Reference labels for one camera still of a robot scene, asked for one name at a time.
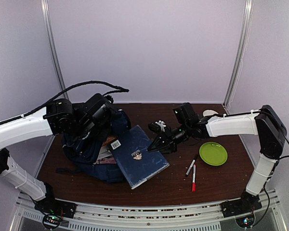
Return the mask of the orange treehouse paperback book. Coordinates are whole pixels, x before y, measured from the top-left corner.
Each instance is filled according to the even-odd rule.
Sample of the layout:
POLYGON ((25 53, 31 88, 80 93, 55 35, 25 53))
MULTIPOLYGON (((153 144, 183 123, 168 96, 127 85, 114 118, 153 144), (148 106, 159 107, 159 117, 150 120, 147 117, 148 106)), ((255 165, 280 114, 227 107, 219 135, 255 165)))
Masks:
POLYGON ((117 136, 109 136, 109 137, 107 137, 107 139, 103 142, 102 146, 107 146, 107 145, 111 144, 117 138, 118 138, 117 136))

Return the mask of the dark blue hardcover notebook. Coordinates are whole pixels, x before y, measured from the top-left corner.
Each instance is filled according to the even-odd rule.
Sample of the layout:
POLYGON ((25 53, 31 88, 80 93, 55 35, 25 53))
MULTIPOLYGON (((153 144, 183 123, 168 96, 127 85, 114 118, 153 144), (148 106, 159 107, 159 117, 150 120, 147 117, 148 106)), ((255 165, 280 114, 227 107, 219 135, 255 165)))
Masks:
POLYGON ((147 134, 137 125, 108 145, 132 190, 169 167, 159 151, 150 153, 147 150, 150 144, 147 134))

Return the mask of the navy blue backpack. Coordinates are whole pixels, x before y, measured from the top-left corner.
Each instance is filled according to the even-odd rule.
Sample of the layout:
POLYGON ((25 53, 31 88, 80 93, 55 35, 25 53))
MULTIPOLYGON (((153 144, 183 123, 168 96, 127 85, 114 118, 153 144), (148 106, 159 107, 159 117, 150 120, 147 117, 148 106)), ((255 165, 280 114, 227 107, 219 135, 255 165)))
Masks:
POLYGON ((68 133, 62 136, 62 148, 69 161, 77 166, 77 169, 57 168, 56 173, 85 173, 88 176, 107 183, 124 181, 124 175, 117 164, 96 164, 98 154, 103 142, 109 136, 119 136, 131 129, 131 122, 127 114, 114 106, 115 113, 109 124, 94 135, 90 134, 86 139, 79 140, 74 144, 67 144, 68 133))

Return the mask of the pink Taming Shrew book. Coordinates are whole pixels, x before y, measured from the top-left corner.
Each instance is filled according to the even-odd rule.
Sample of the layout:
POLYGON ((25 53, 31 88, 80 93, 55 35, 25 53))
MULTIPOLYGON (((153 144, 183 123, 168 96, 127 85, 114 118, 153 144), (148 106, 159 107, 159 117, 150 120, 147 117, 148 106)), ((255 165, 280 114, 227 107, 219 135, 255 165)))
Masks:
POLYGON ((102 159, 99 159, 96 161, 96 164, 116 164, 116 160, 114 159, 114 157, 112 155, 108 156, 108 157, 104 157, 102 159))

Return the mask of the white coffee cover notebook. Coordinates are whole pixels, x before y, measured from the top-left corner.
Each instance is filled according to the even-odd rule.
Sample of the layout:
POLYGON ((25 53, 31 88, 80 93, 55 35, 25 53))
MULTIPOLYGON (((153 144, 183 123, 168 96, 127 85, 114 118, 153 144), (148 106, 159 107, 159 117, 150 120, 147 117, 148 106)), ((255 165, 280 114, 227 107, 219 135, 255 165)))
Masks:
POLYGON ((105 146, 102 146, 101 149, 100 149, 100 152, 98 154, 98 157, 97 157, 97 160, 100 160, 100 159, 104 159, 104 158, 107 158, 109 156, 111 156, 111 152, 109 151, 108 147, 105 145, 105 146))

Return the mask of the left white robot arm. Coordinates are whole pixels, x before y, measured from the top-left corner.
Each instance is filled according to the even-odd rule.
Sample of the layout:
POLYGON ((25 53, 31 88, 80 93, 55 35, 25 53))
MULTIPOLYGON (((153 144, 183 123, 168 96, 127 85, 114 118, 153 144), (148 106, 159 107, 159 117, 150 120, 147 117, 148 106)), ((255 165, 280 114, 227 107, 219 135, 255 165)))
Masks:
POLYGON ((50 100, 40 109, 0 121, 0 177, 15 188, 27 193, 48 213, 54 214, 60 204, 51 188, 21 168, 9 154, 7 147, 36 137, 70 136, 70 143, 97 135, 115 118, 116 108, 111 101, 97 93, 85 103, 68 99, 50 100))

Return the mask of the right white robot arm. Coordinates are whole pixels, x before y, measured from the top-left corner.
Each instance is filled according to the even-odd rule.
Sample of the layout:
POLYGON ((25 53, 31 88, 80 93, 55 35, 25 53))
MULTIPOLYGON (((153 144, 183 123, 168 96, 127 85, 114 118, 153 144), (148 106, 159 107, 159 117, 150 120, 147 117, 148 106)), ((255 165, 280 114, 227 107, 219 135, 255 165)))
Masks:
POLYGON ((287 129, 269 105, 259 110, 227 115, 213 114, 199 117, 190 103, 183 103, 173 110, 180 126, 170 128, 163 121, 152 122, 149 129, 156 133, 148 147, 149 152, 174 153, 177 145, 189 138, 208 139, 229 135, 254 135, 260 142, 260 159, 245 191, 237 202, 241 212, 248 212, 256 204, 257 196, 271 177, 280 159, 286 141, 287 129))

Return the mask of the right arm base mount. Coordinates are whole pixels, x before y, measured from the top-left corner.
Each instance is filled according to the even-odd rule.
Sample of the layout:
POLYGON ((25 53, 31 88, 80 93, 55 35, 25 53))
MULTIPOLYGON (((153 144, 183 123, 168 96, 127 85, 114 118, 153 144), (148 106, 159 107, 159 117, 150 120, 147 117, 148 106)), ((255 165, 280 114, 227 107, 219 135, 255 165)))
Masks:
POLYGON ((256 224, 255 210, 261 209, 259 195, 252 195, 244 191, 238 199, 227 200, 220 204, 224 218, 235 217, 240 228, 252 228, 256 224))

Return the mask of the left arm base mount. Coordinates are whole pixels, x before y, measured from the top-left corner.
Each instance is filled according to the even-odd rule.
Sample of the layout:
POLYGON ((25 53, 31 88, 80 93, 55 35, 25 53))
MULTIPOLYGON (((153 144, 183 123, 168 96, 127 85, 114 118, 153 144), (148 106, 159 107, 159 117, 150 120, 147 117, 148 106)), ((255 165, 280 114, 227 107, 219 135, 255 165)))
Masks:
POLYGON ((57 200, 52 195, 47 195, 40 201, 30 199, 34 208, 43 214, 42 224, 48 230, 58 228, 64 218, 73 218, 77 208, 75 203, 57 200))

